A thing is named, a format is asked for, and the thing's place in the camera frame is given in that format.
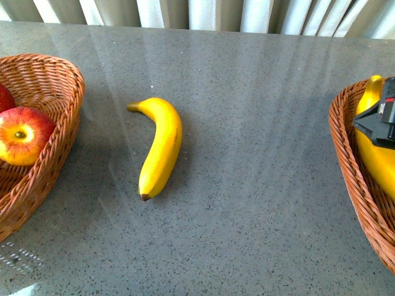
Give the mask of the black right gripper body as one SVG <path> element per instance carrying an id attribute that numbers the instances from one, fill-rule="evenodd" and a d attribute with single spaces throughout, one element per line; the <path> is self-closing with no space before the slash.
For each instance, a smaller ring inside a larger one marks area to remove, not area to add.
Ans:
<path id="1" fill-rule="evenodd" d="M 359 107 L 353 126 L 374 146 L 394 149 L 394 77 L 371 77 Z"/>

